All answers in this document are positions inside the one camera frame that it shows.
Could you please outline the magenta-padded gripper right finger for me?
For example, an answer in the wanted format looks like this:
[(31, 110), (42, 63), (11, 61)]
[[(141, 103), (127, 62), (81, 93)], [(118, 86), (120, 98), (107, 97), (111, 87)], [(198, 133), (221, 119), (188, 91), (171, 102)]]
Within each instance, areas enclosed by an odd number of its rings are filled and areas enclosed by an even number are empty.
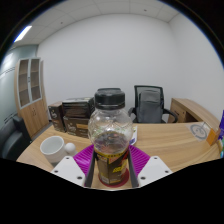
[(129, 146), (129, 172), (133, 188), (143, 187), (172, 174), (159, 156), (149, 156), (139, 148)]

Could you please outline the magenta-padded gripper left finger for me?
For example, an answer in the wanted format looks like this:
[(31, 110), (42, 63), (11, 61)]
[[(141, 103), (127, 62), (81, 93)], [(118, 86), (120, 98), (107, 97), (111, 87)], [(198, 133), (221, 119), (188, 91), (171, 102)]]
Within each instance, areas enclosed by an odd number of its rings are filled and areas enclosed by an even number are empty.
[(95, 167), (94, 146), (90, 145), (74, 157), (65, 156), (52, 174), (82, 187), (91, 187)]

